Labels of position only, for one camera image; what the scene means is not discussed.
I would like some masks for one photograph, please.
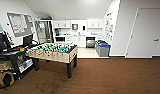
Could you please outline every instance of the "lower cabinet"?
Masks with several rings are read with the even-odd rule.
[[[78,47],[86,47],[85,36],[67,36],[65,38],[66,43],[73,43],[76,44]]]

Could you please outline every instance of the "dark wood floor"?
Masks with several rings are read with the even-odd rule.
[[[160,58],[81,58],[71,79],[64,63],[39,64],[39,71],[31,70],[0,94],[160,94]]]

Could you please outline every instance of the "baseboard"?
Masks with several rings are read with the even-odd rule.
[[[160,58],[160,56],[152,56],[152,58]]]
[[[125,58],[125,56],[109,56],[109,58]]]

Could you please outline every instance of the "foosball table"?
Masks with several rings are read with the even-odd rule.
[[[67,77],[72,77],[71,62],[74,59],[74,67],[77,66],[77,45],[72,43],[44,43],[27,49],[29,57],[32,57],[35,68],[39,68],[37,59],[64,62],[67,65]]]

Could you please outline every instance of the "microwave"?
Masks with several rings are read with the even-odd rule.
[[[65,37],[55,37],[56,42],[65,42]]]

